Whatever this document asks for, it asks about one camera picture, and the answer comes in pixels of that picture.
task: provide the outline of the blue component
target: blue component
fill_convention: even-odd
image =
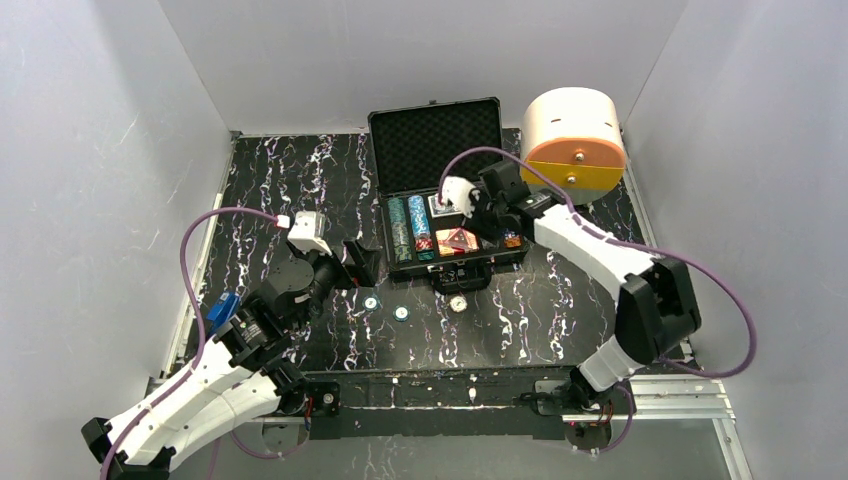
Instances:
[[[209,335],[215,333],[218,327],[226,323],[236,313],[239,303],[241,303],[241,298],[236,295],[236,292],[224,292],[218,297],[218,301],[215,302],[215,305],[212,305],[206,315],[206,319],[212,322]]]

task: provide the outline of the blue poker chip stack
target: blue poker chip stack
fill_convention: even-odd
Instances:
[[[415,238],[415,253],[418,254],[418,260],[432,260],[436,254],[433,252],[433,238],[430,236],[430,224],[427,222],[427,206],[424,203],[424,197],[413,195],[406,201],[409,204],[412,236]]]

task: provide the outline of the teal poker chip stack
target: teal poker chip stack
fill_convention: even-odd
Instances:
[[[389,220],[392,222],[392,243],[394,244],[395,262],[412,261],[412,247],[409,244],[409,228],[406,226],[406,211],[403,199],[392,198],[388,201]]]
[[[424,203],[424,197],[413,195],[406,201],[409,204],[412,236],[415,238],[415,252],[418,254],[418,260],[432,260],[436,254],[433,252],[433,238],[430,236],[430,224],[427,222],[427,206]]]

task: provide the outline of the poker chip stack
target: poker chip stack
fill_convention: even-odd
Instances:
[[[415,253],[418,260],[432,260],[436,254],[433,252],[433,238],[430,236],[430,224],[427,222],[427,207],[424,197],[413,195],[407,199],[409,203],[409,216],[412,220],[412,236],[415,238]]]
[[[506,248],[515,248],[521,246],[521,236],[510,231],[504,233],[504,245]]]
[[[395,262],[412,261],[412,248],[409,246],[409,229],[406,226],[406,212],[403,200],[391,198],[388,201],[389,220],[392,222],[392,243],[394,244]]]

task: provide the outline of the case lid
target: case lid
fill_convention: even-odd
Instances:
[[[368,126],[383,194],[436,188],[458,154],[472,147],[502,148],[500,101],[494,97],[372,112]],[[473,155],[451,175],[477,181],[480,169],[500,159],[494,153]]]

